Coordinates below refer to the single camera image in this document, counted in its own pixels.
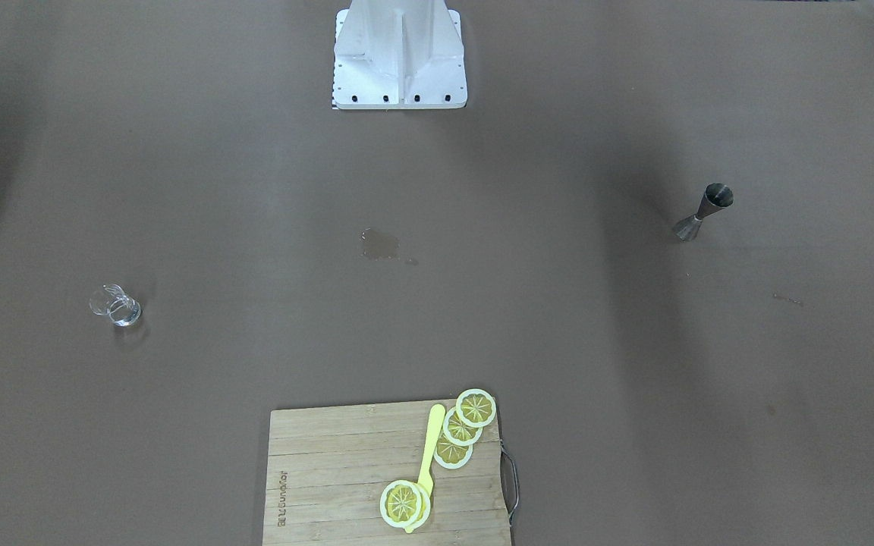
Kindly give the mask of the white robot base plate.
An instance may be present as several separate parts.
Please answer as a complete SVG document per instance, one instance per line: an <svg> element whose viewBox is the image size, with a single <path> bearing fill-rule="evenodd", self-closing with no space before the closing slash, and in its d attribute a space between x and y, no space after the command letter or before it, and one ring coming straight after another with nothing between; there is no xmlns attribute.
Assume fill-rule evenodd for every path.
<svg viewBox="0 0 874 546"><path fill-rule="evenodd" d="M400 80L368 64L336 62L331 104L339 110L441 110L463 108L468 101L466 65L431 62Z"/></svg>

